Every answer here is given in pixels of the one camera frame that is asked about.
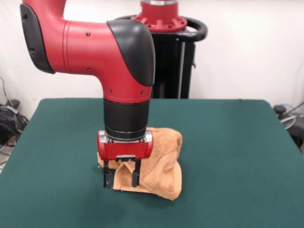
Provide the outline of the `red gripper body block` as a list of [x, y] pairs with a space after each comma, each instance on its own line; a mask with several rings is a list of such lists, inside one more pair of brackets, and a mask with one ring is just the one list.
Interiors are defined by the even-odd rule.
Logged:
[[120, 158], [147, 159], [152, 153], [153, 139], [148, 142], [108, 142], [108, 139], [98, 137], [98, 154], [103, 161], [116, 161]]

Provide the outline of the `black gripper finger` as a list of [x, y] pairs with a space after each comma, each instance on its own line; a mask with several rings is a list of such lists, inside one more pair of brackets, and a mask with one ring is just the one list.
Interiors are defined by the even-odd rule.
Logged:
[[109, 161], [104, 161], [104, 188], [112, 188], [112, 176], [109, 169]]
[[135, 161], [135, 168], [132, 172], [132, 187], [136, 188], [140, 184], [141, 161]]

